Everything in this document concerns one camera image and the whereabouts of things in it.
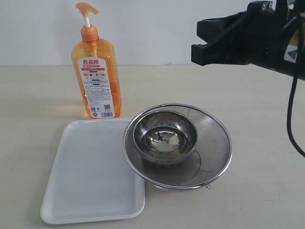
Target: pump dispenser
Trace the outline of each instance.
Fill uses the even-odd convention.
[[[118,69],[114,45],[99,38],[98,31],[90,24],[88,14],[99,13],[88,3],[77,3],[76,8],[84,17],[82,41],[72,50],[71,59],[86,111],[90,118],[119,117],[122,107]]]

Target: metal bowl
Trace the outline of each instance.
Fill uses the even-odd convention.
[[[186,116],[167,110],[141,115],[133,140],[142,158],[157,165],[174,165],[195,150],[197,130]]]
[[[143,160],[134,141],[138,121],[148,113],[163,110],[187,117],[197,130],[195,150],[174,166],[156,166]],[[231,138],[224,125],[206,111],[186,104],[156,105],[135,116],[125,129],[123,151],[127,162],[138,175],[165,190],[194,190],[206,186],[225,172],[233,155]]]

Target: mesh strainer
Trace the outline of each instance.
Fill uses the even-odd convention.
[[[175,166],[157,166],[144,161],[133,141],[133,130],[141,115],[169,110],[188,117],[197,128],[195,152]],[[127,126],[123,149],[129,165],[146,181],[161,189],[194,189],[216,180],[232,159],[232,142],[226,128],[209,113],[186,104],[161,104],[138,114]]]

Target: table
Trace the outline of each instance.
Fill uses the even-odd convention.
[[[167,192],[146,184],[136,218],[57,226],[71,229],[299,229],[305,225],[305,158],[286,133],[292,78],[253,65],[120,66],[122,117],[160,103],[185,103],[216,116],[234,154],[207,187]],[[0,68],[0,224],[53,228],[39,210],[62,131],[88,119],[71,66]],[[305,148],[305,84],[298,85],[293,132]]]

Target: white plastic tray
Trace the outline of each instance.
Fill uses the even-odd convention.
[[[142,212],[144,180],[122,151],[130,120],[83,120],[66,126],[41,206],[44,222],[127,219]]]

